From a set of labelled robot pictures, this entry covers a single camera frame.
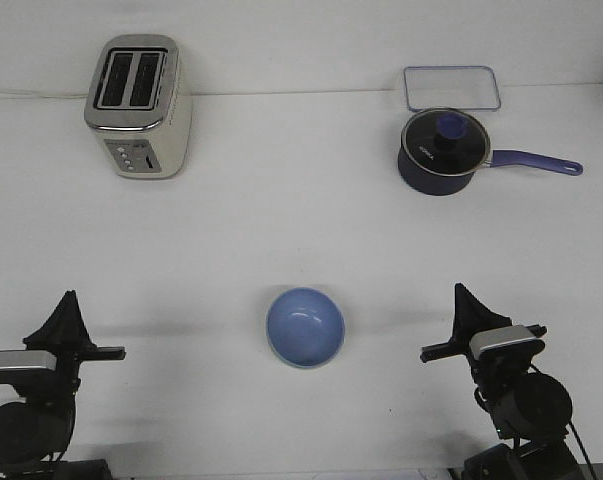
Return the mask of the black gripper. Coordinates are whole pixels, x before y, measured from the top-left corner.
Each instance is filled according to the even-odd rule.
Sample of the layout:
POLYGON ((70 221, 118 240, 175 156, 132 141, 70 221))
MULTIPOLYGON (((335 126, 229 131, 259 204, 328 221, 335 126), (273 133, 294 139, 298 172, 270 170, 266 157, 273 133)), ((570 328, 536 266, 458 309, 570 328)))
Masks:
POLYGON ((75 290, 66 291, 50 317, 23 339, 27 350, 78 351, 57 356, 57 385, 61 395, 75 394, 80 386, 80 366, 90 361, 121 361, 123 346, 97 347, 82 318, 75 290))
POLYGON ((528 373, 533 357, 545 348, 542 337, 547 334, 547 328, 534 324, 525 327, 537 340, 488 352, 477 361, 470 352, 471 338, 483 331, 510 327, 512 320, 488 309, 462 283, 454 286, 454 307, 450 340, 423 347, 420 359, 427 363, 464 356, 470 366, 471 376, 483 395, 500 395, 512 386, 517 379, 528 373))

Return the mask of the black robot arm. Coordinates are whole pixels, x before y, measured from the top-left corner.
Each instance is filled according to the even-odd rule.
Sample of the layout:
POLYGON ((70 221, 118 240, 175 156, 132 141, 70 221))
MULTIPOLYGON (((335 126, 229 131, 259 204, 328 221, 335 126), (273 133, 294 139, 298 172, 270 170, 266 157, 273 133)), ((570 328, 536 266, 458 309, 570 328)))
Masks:
POLYGON ((23 344, 0 350, 0 385, 19 397, 0 406, 0 479, 110 479, 106 460, 64 455, 76 425, 81 365, 121 361, 125 348, 92 342, 73 290, 23 344))
POLYGON ((425 346, 422 362, 462 355, 475 384, 474 398, 501 440, 465 460, 462 479, 596 478, 592 463, 578 464, 567 446, 575 433, 567 389, 533 359, 545 348, 546 327, 516 325, 491 311, 463 284, 454 287, 448 341, 425 346))

